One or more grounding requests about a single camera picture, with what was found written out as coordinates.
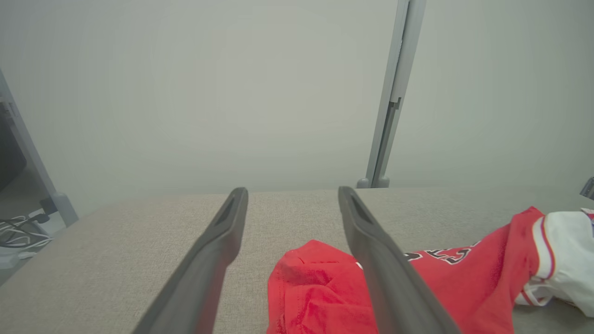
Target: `red jersey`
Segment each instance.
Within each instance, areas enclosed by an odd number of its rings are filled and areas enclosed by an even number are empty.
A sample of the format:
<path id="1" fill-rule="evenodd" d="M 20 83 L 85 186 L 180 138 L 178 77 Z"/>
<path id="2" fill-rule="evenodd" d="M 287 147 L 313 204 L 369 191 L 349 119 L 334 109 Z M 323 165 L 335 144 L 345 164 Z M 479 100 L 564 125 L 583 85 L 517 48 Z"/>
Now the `red jersey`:
<path id="1" fill-rule="evenodd" d="M 462 332 L 513 333 L 511 311 L 523 286 L 554 271 L 550 246 L 535 244 L 547 244 L 538 228 L 543 216 L 531 207 L 474 245 L 405 256 Z M 316 240 L 280 259 L 268 280 L 268 304 L 267 334 L 377 333 L 360 265 Z"/>

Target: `white cable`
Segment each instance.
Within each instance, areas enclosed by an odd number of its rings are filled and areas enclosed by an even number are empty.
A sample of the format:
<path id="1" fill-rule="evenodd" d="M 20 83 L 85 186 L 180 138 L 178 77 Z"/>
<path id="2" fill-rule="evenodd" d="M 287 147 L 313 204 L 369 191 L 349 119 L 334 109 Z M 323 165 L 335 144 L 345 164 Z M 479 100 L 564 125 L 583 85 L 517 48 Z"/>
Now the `white cable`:
<path id="1" fill-rule="evenodd" d="M 17 226 L 17 227 L 20 227 L 22 224 L 24 224 L 27 221 L 27 218 L 25 216 L 16 216 L 16 217 L 14 217 L 12 219 L 21 219 L 20 222 L 14 222 L 14 223 L 12 223 L 14 226 Z M 6 232 L 15 232 L 15 233 L 19 233 L 19 234 L 35 235 L 37 237 L 44 238 L 43 240 L 40 240 L 40 241 L 38 241 L 38 242 L 36 242 L 36 243 L 34 243 L 32 245 L 28 245 L 28 246 L 23 247 L 23 248 L 17 248 L 17 251 L 19 251 L 19 252 L 22 252 L 24 250 L 28 250 L 29 248 L 45 246 L 50 241 L 53 240 L 53 238 L 51 238 L 50 236 L 45 235 L 45 234 L 39 234 L 39 233 L 34 233 L 34 232 L 25 233 L 25 232 L 23 232 L 21 230 L 14 229 L 14 226 L 12 226 L 12 225 L 10 225 L 8 223 L 5 223 L 5 222 L 0 223 L 0 226 L 2 226 L 2 225 L 6 225 L 6 226 L 3 226 L 3 227 L 0 228 L 0 237 L 4 233 L 6 233 Z M 27 239 L 27 243 L 25 243 L 25 244 L 13 244 L 14 241 L 20 240 L 20 239 L 24 239 L 24 238 Z M 11 242 L 11 245 L 12 246 L 21 246 L 21 245 L 25 246 L 25 245 L 31 243 L 31 238 L 30 237 L 27 237 L 27 236 L 25 236 L 25 237 L 18 237 L 16 239 L 11 239 L 10 242 Z M 20 259 L 25 259 L 26 257 L 31 257 L 31 256 L 33 256 L 33 255 L 36 254 L 34 252 L 24 252 L 24 253 L 26 253 L 25 257 L 20 257 L 19 256 Z"/>

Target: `cable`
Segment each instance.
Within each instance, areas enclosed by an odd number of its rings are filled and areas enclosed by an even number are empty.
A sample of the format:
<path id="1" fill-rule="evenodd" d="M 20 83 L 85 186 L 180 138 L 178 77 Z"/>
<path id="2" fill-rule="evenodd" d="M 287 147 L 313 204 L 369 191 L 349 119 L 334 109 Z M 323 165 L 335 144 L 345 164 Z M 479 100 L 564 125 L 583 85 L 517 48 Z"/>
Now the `cable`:
<path id="1" fill-rule="evenodd" d="M 20 251 L 24 251 L 29 248 L 47 245 L 53 238 L 44 234 L 39 226 L 33 224 L 33 222 L 38 221 L 42 223 L 47 222 L 48 220 L 49 217 L 47 215 L 37 215 L 29 219 L 25 216 L 17 216 L 11 219 L 0 219 L 0 238 L 7 232 L 11 232 L 6 240 L 0 241 L 0 247 L 18 248 Z M 26 231 L 23 228 L 25 225 L 31 227 L 35 232 Z M 17 234 L 24 234 L 25 236 L 14 238 Z M 22 239 L 27 240 L 27 242 L 19 244 L 15 243 Z"/>

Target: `clothing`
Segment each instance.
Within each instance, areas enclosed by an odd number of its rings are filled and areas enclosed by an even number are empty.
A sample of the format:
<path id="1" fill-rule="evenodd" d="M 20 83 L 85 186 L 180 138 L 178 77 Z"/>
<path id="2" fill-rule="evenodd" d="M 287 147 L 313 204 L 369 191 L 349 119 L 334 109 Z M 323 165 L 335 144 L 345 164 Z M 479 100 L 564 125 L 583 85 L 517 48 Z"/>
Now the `clothing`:
<path id="1" fill-rule="evenodd" d="M 539 219 L 535 229 L 539 252 L 551 250 L 551 268 L 543 265 L 516 298 L 516 303 L 543 306 L 557 297 L 594 317 L 594 212 L 553 212 Z"/>
<path id="2" fill-rule="evenodd" d="M 531 207 L 474 245 L 405 256 L 463 333 L 513 333 L 514 300 L 528 299 L 529 280 L 561 277 L 553 246 L 563 244 L 551 241 L 558 231 L 543 218 Z M 267 334 L 377 332 L 355 258 L 316 240 L 280 259 L 268 280 L 268 303 Z"/>

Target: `gray wall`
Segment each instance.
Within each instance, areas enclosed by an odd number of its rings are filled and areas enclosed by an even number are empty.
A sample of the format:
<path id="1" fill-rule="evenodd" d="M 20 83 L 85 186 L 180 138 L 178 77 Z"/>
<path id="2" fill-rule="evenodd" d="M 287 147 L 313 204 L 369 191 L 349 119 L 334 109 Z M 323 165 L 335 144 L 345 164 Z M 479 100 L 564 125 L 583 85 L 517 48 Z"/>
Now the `gray wall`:
<path id="1" fill-rule="evenodd" d="M 79 215 L 365 176 L 396 0 L 10 0 L 0 68 Z"/>
<path id="2" fill-rule="evenodd" d="M 594 2 L 427 2 L 391 187 L 594 175 Z"/>

